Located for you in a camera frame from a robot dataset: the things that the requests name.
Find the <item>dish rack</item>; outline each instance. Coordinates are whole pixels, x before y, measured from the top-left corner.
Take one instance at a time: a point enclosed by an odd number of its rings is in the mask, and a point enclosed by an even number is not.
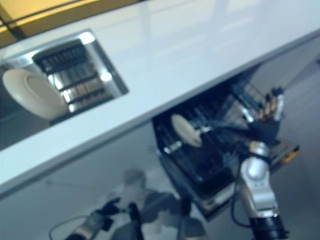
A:
[[[42,51],[32,59],[64,97],[70,113],[113,98],[79,39]]]
[[[188,177],[199,195],[212,195],[234,181],[239,162],[248,154],[250,133],[240,103],[258,114],[265,100],[249,80],[253,67],[162,113],[153,120],[158,151]],[[171,115],[180,114],[200,132],[201,147],[184,142],[173,129]]]

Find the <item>robot finger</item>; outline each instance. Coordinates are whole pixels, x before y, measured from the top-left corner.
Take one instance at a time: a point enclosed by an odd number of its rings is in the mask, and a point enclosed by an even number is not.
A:
[[[284,89],[279,87],[275,90],[275,95],[277,98],[276,110],[273,114],[273,119],[275,121],[280,121],[285,108],[285,96]]]
[[[260,121],[264,121],[265,119],[264,105],[261,102],[259,103],[258,119]]]
[[[255,120],[248,108],[244,107],[243,105],[240,105],[240,111],[243,115],[243,118],[248,124],[252,123]]]
[[[271,90],[271,114],[274,114],[277,110],[278,98],[277,98],[277,90],[272,88]]]
[[[271,116],[271,95],[268,93],[265,96],[265,104],[264,104],[264,118],[267,120]]]

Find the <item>cable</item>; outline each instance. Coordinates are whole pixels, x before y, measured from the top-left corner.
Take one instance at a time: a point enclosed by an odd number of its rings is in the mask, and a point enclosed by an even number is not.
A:
[[[237,170],[237,176],[236,176],[236,179],[234,181],[234,192],[233,192],[233,196],[232,196],[232,199],[231,199],[231,206],[230,206],[231,219],[238,226],[243,227],[243,228],[247,228],[247,229],[251,229],[252,226],[250,224],[245,224],[245,223],[242,223],[242,222],[238,221],[236,219],[236,215],[235,215],[235,203],[236,203],[236,196],[237,196],[237,186],[238,186],[238,183],[240,181],[240,170],[241,170],[241,162],[239,164],[239,168]]]
[[[52,238],[52,233],[53,233],[53,231],[56,230],[57,228],[65,225],[65,224],[68,224],[68,223],[70,223],[70,222],[73,222],[74,220],[86,219],[87,217],[88,217],[87,215],[74,216],[74,217],[71,217],[71,218],[69,218],[69,219],[66,219],[66,220],[64,220],[64,221],[62,221],[62,222],[59,222],[58,224],[54,225],[54,226],[49,230],[49,232],[48,232],[48,235],[49,235],[50,240],[54,240],[54,239]]]

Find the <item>white cabinet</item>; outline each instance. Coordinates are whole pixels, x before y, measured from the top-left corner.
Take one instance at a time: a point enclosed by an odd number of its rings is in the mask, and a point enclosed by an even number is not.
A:
[[[310,63],[320,58],[320,36],[266,61],[252,77],[263,93],[287,87]]]
[[[161,190],[164,181],[165,186],[170,186],[156,155],[151,122],[3,199],[0,239],[48,239],[48,230],[53,225],[101,207],[108,195],[121,188],[124,173],[129,169],[145,171],[149,188]],[[73,225],[68,225],[65,232],[70,232]],[[56,231],[54,239],[66,236],[59,232]]]

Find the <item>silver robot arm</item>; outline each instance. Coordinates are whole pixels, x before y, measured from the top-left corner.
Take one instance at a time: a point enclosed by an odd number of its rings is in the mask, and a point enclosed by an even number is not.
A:
[[[284,91],[273,89],[260,105],[258,119],[241,107],[244,119],[251,129],[252,139],[248,157],[242,162],[238,176],[241,201],[250,220],[256,240],[288,239],[280,219],[278,203],[270,186],[269,147],[274,145],[284,110]]]
[[[253,141],[250,152],[268,156],[269,148],[263,142]],[[257,156],[247,158],[240,168],[239,192],[256,240],[288,239],[281,221],[278,203],[270,186],[269,164]]]

